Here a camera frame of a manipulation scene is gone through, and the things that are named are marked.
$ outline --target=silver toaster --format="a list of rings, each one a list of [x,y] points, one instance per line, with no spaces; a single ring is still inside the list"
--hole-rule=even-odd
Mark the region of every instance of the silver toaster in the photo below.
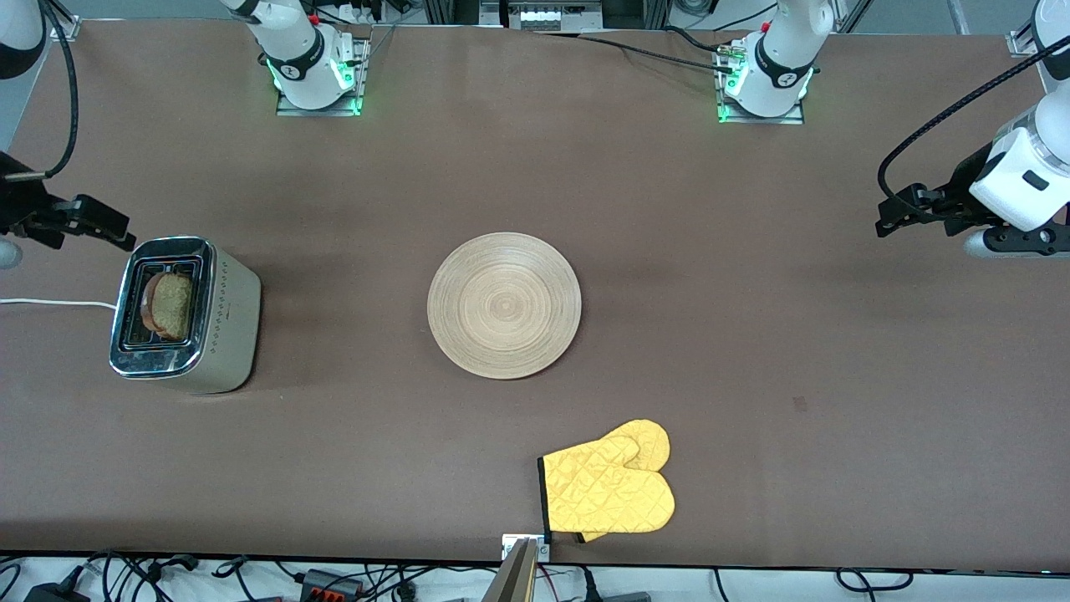
[[[188,328],[179,337],[164,338],[142,320],[150,280],[165,272],[192,282]],[[123,379],[187,393],[223,393],[248,380],[260,323],[260,278],[203,237],[160,237],[135,248],[117,305],[109,361]]]

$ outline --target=round bamboo plate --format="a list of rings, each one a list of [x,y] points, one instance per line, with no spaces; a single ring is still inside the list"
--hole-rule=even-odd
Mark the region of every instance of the round bamboo plate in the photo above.
[[[556,361],[580,326],[580,282],[556,248],[517,232],[458,246],[427,294],[442,353],[487,379],[523,379]]]

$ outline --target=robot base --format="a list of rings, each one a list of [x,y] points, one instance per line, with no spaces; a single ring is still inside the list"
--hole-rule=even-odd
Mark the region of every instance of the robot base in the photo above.
[[[715,72],[714,88],[717,91],[717,121],[720,123],[779,123],[788,125],[801,125],[802,103],[795,102],[795,106],[784,114],[777,117],[761,117],[754,114],[739,106],[739,103],[732,98],[724,90],[738,83],[739,77],[747,65],[747,58],[743,48],[743,40],[733,40],[729,45],[731,52],[721,55],[714,52],[714,64],[727,66],[732,70],[731,74]],[[802,88],[800,98],[806,96],[806,87]]]
[[[351,34],[343,33],[341,38],[342,59],[353,61],[353,66],[341,66],[338,68],[338,77],[347,82],[352,80],[353,88],[338,97],[328,106],[316,110],[308,110],[296,107],[282,95],[279,84],[275,82],[278,92],[278,102],[275,106],[275,114],[284,117],[358,117],[364,108],[364,87],[368,80],[368,59],[371,51],[371,44],[368,40],[354,40]]]

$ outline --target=bread slice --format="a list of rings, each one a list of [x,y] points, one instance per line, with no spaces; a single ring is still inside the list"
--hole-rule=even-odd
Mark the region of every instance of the bread slice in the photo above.
[[[141,324],[166,341],[189,335],[189,305],[194,282],[189,276],[162,272],[151,278],[141,295]]]

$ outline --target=oven mitt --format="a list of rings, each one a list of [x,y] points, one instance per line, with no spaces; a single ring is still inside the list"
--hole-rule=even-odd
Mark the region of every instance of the oven mitt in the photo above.
[[[675,509],[672,491],[656,470],[669,456],[669,437],[651,421],[629,422],[597,442],[538,461],[546,535],[660,529]],[[646,470],[643,467],[654,467]]]
[[[625,468],[639,470],[661,470],[669,462],[669,434],[660,425],[653,420],[632,420],[609,432],[608,437],[629,437],[639,444],[639,454],[625,463]],[[581,532],[580,543],[594,541],[606,534],[594,531]]]

